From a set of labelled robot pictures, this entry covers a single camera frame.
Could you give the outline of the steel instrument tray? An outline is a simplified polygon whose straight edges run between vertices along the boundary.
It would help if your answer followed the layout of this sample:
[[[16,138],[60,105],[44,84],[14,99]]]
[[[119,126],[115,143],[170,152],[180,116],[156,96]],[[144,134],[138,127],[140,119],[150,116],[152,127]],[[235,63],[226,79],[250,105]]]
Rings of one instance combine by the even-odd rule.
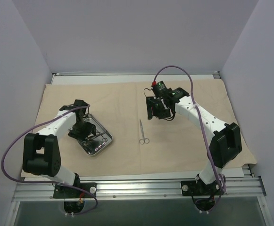
[[[87,116],[84,116],[84,121],[94,124],[96,126],[96,134],[104,132],[103,136],[108,139],[107,142],[96,144],[86,144],[83,142],[84,140],[76,140],[87,155],[95,156],[112,143],[113,136],[92,114],[89,113]]]

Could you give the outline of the steel surgical scissors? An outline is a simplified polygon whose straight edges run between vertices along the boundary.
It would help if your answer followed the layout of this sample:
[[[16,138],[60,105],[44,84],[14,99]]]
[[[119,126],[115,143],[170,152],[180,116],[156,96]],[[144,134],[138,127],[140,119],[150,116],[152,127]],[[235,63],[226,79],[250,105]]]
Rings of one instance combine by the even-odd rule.
[[[141,119],[139,119],[139,124],[140,124],[140,130],[141,130],[141,138],[139,140],[139,143],[141,145],[148,144],[150,142],[150,140],[149,140],[149,138],[145,137],[144,129],[143,129],[143,124],[142,124]]]

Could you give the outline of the beige surgical wrap cloth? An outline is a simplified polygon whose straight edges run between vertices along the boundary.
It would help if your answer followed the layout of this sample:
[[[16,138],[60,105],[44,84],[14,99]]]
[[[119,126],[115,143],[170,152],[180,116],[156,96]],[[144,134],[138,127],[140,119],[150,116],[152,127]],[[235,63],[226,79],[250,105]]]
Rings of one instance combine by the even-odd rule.
[[[113,136],[113,141],[91,157],[77,141],[59,141],[61,163],[79,176],[112,176],[198,171],[208,158],[201,131],[181,115],[173,121],[147,119],[145,98],[150,82],[94,85],[47,85],[36,123],[51,120],[76,99],[90,104],[90,113]],[[141,145],[141,119],[148,144]]]

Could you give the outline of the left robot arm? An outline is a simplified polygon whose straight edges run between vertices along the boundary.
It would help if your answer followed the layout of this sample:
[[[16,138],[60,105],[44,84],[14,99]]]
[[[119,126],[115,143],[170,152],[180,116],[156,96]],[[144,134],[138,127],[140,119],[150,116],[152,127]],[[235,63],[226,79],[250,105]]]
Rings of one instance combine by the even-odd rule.
[[[69,197],[80,194],[80,178],[62,166],[58,141],[67,134],[85,144],[90,134],[96,135],[95,126],[83,118],[89,107],[85,101],[76,99],[72,105],[62,106],[48,126],[24,138],[23,171],[65,184],[64,192]]]

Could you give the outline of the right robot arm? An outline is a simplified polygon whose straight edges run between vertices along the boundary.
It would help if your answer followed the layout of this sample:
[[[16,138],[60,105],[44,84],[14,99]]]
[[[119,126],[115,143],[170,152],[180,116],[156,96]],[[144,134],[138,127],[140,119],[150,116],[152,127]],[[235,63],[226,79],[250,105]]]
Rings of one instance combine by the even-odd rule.
[[[241,132],[236,123],[228,124],[218,119],[196,103],[193,93],[182,88],[167,88],[163,81],[151,85],[152,97],[146,97],[147,118],[173,120],[179,114],[201,130],[207,150],[208,162],[198,174],[195,188],[207,194],[212,183],[224,184],[223,168],[242,151]]]

